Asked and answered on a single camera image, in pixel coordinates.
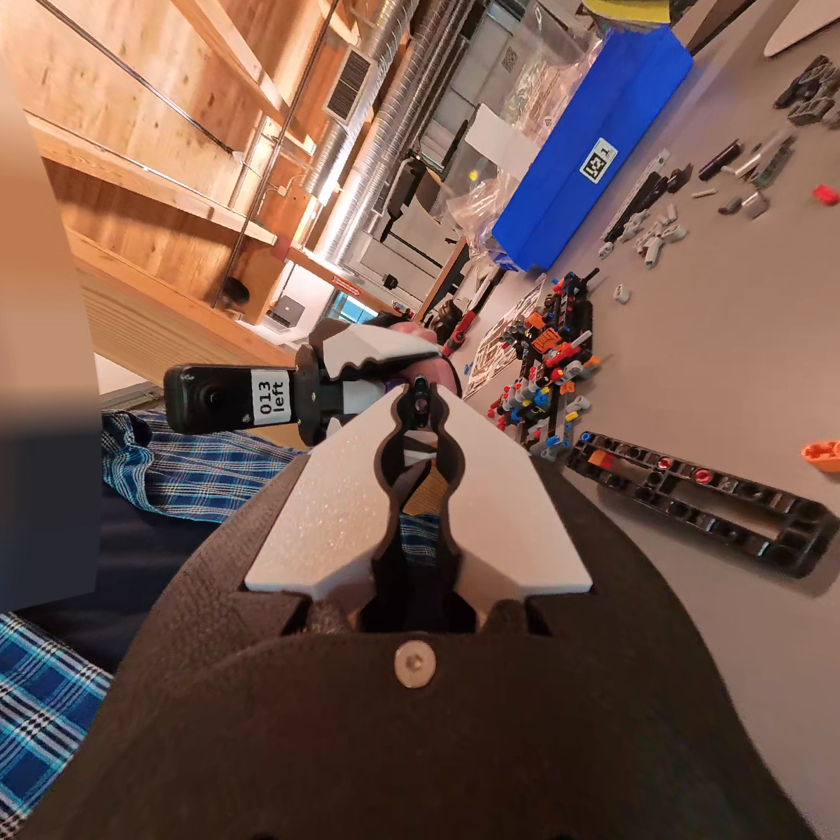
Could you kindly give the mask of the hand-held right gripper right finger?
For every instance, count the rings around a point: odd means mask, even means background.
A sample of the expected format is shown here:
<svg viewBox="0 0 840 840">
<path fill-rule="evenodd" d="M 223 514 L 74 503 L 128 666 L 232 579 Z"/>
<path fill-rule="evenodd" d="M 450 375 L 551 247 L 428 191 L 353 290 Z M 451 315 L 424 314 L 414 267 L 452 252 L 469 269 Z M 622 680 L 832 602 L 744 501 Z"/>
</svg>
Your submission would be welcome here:
<svg viewBox="0 0 840 840">
<path fill-rule="evenodd" d="M 441 503 L 438 563 L 477 614 L 498 602 L 587 593 L 585 568 L 526 451 L 434 387 Z"/>
</svg>

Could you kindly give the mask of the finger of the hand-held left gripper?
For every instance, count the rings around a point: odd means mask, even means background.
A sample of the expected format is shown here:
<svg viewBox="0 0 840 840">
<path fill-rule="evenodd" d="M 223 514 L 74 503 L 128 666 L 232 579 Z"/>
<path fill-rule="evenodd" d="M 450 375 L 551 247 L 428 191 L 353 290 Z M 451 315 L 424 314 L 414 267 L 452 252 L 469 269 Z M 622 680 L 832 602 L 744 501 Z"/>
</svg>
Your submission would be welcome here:
<svg viewBox="0 0 840 840">
<path fill-rule="evenodd" d="M 324 340 L 324 368 L 333 381 L 346 369 L 362 372 L 391 366 L 399 372 L 415 362 L 441 356 L 438 345 L 415 333 L 375 326 L 349 326 Z"/>
<path fill-rule="evenodd" d="M 342 383 L 340 410 L 331 416 L 326 437 L 336 434 L 343 426 L 378 402 L 388 391 L 383 381 L 358 380 Z"/>
</svg>

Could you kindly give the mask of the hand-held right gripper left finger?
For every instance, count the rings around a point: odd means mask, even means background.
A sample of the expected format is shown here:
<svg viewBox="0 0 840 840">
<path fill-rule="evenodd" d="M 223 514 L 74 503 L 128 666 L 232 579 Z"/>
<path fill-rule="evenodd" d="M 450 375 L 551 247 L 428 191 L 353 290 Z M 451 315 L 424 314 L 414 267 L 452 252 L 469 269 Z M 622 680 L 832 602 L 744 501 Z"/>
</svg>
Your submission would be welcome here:
<svg viewBox="0 0 840 840">
<path fill-rule="evenodd" d="M 354 613 L 375 597 L 372 564 L 396 535 L 403 473 L 399 386 L 317 445 L 245 576 L 249 592 L 334 600 Z"/>
</svg>

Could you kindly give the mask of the black lego frame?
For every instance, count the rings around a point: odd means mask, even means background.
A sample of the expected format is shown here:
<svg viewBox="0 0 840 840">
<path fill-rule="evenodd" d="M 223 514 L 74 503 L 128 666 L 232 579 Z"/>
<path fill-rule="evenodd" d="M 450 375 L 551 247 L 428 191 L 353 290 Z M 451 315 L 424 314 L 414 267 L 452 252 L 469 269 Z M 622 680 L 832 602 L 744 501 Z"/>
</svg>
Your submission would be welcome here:
<svg viewBox="0 0 840 840">
<path fill-rule="evenodd" d="M 738 556 L 794 580 L 810 575 L 838 536 L 821 502 L 585 431 L 566 464 L 573 472 Z"/>
</svg>

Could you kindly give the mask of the lego car chassis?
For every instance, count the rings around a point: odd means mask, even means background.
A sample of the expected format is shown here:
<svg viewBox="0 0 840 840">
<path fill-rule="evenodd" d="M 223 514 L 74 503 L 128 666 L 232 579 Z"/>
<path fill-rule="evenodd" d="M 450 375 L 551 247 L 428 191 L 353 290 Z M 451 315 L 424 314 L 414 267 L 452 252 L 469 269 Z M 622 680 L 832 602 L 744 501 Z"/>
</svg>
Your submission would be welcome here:
<svg viewBox="0 0 840 840">
<path fill-rule="evenodd" d="M 601 271 L 569 272 L 552 284 L 542 305 L 519 317 L 501 335 L 515 350 L 519 377 L 506 385 L 486 412 L 501 431 L 512 430 L 534 457 L 555 462 L 573 443 L 573 428 L 589 403 L 576 395 L 578 382 L 600 368 L 593 352 L 590 285 Z"/>
</svg>

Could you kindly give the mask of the pile of grey lego pieces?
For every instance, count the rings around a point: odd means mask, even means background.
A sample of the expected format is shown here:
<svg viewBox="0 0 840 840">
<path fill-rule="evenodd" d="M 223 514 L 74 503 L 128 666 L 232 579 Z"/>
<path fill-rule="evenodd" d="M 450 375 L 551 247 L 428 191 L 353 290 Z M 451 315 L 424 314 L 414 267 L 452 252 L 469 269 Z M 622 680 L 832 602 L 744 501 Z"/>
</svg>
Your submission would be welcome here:
<svg viewBox="0 0 840 840">
<path fill-rule="evenodd" d="M 820 184 L 838 190 L 838 48 L 825 52 L 694 70 L 663 122 L 684 167 L 643 178 L 599 256 L 626 241 L 652 269 L 692 232 L 693 267 L 744 256 L 792 274 L 794 287 L 823 274 L 837 285 L 838 205 L 812 195 Z"/>
</svg>

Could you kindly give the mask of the person's left hand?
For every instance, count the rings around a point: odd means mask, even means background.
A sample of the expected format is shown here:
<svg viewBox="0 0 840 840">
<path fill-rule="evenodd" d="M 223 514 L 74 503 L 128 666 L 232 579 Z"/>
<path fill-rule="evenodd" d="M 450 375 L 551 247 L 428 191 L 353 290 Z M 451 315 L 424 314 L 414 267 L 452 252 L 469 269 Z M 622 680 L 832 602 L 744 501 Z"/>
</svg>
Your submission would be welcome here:
<svg viewBox="0 0 840 840">
<path fill-rule="evenodd" d="M 389 329 L 413 335 L 420 340 L 438 346 L 436 332 L 420 323 L 400 321 L 391 325 Z M 453 392 L 458 398 L 462 396 L 460 379 L 449 359 L 444 356 L 416 360 L 402 371 L 394 374 L 392 379 L 394 382 L 399 380 L 414 383 L 418 376 L 424 377 L 429 384 L 438 385 L 439 389 L 447 389 Z"/>
</svg>

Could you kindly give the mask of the dark navy t-shirt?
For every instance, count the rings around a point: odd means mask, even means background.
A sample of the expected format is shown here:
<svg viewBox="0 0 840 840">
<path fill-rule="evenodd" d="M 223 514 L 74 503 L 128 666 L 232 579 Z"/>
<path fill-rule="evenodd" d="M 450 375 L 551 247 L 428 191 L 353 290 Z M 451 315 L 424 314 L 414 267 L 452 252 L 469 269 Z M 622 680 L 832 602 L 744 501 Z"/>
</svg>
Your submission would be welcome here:
<svg viewBox="0 0 840 840">
<path fill-rule="evenodd" d="M 219 528 L 136 508 L 101 484 L 94 590 L 17 616 L 114 675 L 152 606 L 183 564 Z"/>
</svg>

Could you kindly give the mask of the air vent grille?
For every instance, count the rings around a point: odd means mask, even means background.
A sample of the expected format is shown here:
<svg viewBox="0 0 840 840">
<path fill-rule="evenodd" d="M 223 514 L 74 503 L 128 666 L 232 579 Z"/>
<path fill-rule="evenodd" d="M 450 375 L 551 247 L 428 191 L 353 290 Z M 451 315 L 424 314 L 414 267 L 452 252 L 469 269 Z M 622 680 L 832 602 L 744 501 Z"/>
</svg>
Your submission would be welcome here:
<svg viewBox="0 0 840 840">
<path fill-rule="evenodd" d="M 333 121 L 346 127 L 353 117 L 371 75 L 373 62 L 359 50 L 347 48 L 323 110 Z"/>
</svg>

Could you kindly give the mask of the clear plastic bags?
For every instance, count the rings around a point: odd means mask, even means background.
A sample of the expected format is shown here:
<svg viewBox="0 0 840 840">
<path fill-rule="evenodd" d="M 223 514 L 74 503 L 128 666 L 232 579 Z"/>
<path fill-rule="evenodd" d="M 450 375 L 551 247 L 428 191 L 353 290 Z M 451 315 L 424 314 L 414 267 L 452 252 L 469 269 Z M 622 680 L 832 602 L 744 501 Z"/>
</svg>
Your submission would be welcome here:
<svg viewBox="0 0 840 840">
<path fill-rule="evenodd" d="M 445 204 L 472 259 L 501 252 L 492 229 L 601 50 L 590 19 L 559 11 L 559 2 L 528 2 L 479 93 L 465 162 L 452 171 L 471 169 L 469 184 L 451 185 Z"/>
</svg>

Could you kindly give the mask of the blue plastic bin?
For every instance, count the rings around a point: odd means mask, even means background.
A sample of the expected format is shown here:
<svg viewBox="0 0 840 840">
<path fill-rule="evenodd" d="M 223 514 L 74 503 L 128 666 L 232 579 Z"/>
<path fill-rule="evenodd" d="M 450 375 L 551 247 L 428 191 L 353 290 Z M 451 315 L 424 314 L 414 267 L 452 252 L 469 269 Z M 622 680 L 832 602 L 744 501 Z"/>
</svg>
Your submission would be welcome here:
<svg viewBox="0 0 840 840">
<path fill-rule="evenodd" d="M 693 63 L 669 26 L 605 37 L 492 228 L 513 268 L 552 267 Z"/>
</svg>

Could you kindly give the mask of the white booklet stand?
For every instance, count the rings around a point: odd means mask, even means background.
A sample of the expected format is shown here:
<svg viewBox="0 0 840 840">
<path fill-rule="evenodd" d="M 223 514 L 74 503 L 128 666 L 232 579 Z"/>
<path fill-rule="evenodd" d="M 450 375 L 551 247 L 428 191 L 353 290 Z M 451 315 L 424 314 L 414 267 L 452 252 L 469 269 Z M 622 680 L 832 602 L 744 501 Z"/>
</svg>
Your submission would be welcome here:
<svg viewBox="0 0 840 840">
<path fill-rule="evenodd" d="M 763 49 L 773 58 L 839 20 L 839 1 L 797 1 Z"/>
</svg>

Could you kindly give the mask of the silver ventilation duct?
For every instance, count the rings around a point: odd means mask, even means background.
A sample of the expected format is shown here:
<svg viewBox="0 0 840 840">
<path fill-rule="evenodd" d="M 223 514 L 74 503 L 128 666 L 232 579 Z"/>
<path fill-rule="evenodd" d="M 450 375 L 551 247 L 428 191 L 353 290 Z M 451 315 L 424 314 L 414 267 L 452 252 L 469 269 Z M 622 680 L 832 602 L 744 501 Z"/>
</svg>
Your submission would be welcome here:
<svg viewBox="0 0 840 840">
<path fill-rule="evenodd" d="M 469 1 L 430 3 L 318 241 L 315 252 L 329 263 L 337 266 L 343 262 L 353 237 L 372 210 L 471 5 Z"/>
</svg>

